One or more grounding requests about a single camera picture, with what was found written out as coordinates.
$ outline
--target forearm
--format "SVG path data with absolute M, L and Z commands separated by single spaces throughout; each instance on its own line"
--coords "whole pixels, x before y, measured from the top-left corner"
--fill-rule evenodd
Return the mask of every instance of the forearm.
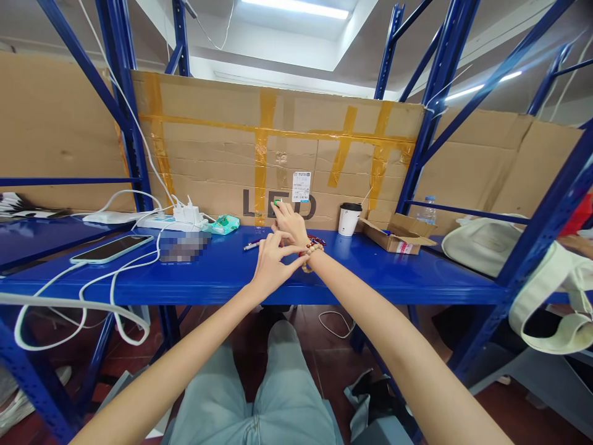
M 395 306 L 323 252 L 309 265 L 371 340 L 428 443 L 511 443 Z
M 244 287 L 89 422 L 72 444 L 141 443 L 191 379 L 256 304 Z

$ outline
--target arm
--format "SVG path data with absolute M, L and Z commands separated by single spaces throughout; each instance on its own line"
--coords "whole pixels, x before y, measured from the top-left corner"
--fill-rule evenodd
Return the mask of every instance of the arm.
M 260 242 L 253 280 L 125 388 L 71 444 L 141 443 L 245 315 L 306 261 L 301 257 L 290 265 L 282 264 L 283 256 L 306 250 L 278 247 L 283 238 L 294 242 L 283 232 L 269 234 Z
M 303 218 L 285 203 L 272 208 L 277 227 L 291 233 L 297 245 L 306 245 Z M 428 443 L 512 443 L 395 306 L 321 250 L 308 264 L 380 353 Z

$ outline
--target bracelet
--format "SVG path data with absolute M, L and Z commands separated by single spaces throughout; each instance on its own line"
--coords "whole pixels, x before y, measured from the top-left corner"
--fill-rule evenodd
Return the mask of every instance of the bracelet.
M 323 246 L 321 244 L 319 244 L 319 243 L 309 243 L 305 247 L 307 248 L 307 251 L 306 252 L 299 253 L 298 254 L 299 257 L 301 257 L 302 255 L 309 255 L 309 256 L 311 256 L 311 254 L 313 252 L 315 252 L 315 250 L 317 250 L 317 249 L 321 249 L 322 252 L 325 250 L 325 249 L 323 249 Z M 305 273 L 311 273 L 311 272 L 313 272 L 313 270 L 307 265 L 307 263 L 303 264 L 301 266 L 301 269 Z

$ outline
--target black cup lid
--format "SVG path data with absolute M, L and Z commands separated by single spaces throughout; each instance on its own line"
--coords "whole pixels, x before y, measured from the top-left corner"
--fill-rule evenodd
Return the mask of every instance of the black cup lid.
M 340 206 L 340 208 L 343 208 L 344 210 L 352 210 L 352 211 L 362 211 L 363 207 L 360 204 L 354 204 L 354 203 L 344 203 Z

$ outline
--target ceiling light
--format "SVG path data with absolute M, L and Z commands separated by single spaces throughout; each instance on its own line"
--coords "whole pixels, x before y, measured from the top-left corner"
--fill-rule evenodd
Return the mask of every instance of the ceiling light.
M 331 8 L 298 0 L 243 0 L 243 2 L 273 7 L 276 9 L 283 9 L 285 11 L 323 15 L 324 17 L 331 17 L 333 19 L 340 20 L 346 20 L 349 15 L 349 12 L 343 9 Z
M 511 79 L 513 77 L 517 77 L 518 75 L 521 75 L 521 73 L 523 73 L 523 71 L 516 71 L 516 72 L 514 72 L 512 74 L 506 75 L 502 79 L 500 79 L 500 82 L 504 82 L 505 80 L 509 80 L 509 79 Z M 455 93 L 454 95 L 447 96 L 445 98 L 445 102 L 448 101 L 448 100 L 451 100 L 451 99 L 457 99 L 458 97 L 465 96 L 465 95 L 470 94 L 470 93 L 474 93 L 474 92 L 476 92 L 478 90 L 481 90 L 482 88 L 484 88 L 484 84 L 478 85 L 477 87 L 470 88 L 469 90 L 461 91 L 460 93 Z

